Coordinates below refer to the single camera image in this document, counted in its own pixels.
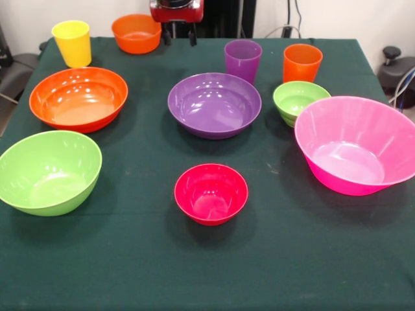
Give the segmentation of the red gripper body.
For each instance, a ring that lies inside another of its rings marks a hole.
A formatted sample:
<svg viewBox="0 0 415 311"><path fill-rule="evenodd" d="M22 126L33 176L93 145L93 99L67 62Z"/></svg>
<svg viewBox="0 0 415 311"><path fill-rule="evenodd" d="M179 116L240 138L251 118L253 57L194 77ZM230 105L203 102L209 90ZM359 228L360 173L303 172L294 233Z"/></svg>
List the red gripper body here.
<svg viewBox="0 0 415 311"><path fill-rule="evenodd" d="M195 1L149 1L154 21L168 23L183 21L199 23L204 15L204 0Z"/></svg>

